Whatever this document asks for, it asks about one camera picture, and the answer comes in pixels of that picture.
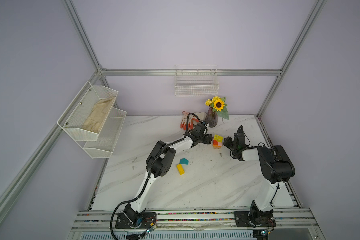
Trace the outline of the yellow long block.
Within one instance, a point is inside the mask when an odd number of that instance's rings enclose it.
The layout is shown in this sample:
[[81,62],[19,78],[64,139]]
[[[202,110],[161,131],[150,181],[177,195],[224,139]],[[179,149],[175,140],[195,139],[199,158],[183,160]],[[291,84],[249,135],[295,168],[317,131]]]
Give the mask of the yellow long block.
[[177,169],[178,169],[180,175],[183,175],[185,173],[185,170],[181,164],[177,165]]

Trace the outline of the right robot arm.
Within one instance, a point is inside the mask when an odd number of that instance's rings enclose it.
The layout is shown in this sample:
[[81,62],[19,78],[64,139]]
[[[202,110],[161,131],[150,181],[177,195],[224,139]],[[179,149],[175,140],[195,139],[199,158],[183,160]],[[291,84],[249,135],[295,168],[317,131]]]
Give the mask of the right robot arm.
[[223,145],[230,150],[233,159],[259,162],[263,176],[260,191],[252,200],[250,209],[234,213],[238,226],[255,228],[273,224],[275,200],[280,188],[296,172],[284,148],[281,145],[249,146],[246,144],[246,135],[243,132],[235,133],[233,138],[224,138]]

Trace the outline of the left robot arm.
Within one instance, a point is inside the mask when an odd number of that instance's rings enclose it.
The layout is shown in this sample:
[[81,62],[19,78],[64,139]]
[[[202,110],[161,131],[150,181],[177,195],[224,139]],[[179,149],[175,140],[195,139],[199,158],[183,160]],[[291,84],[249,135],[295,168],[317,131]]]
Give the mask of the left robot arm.
[[125,205],[121,211],[132,228],[137,228],[143,223],[144,214],[148,204],[149,191],[155,181],[165,176],[173,163],[176,153],[191,149],[198,144],[209,145],[212,135],[204,122],[198,122],[192,129],[186,129],[184,135],[175,141],[165,143],[158,141],[146,160],[146,172],[136,196],[128,201],[123,201],[114,209]]

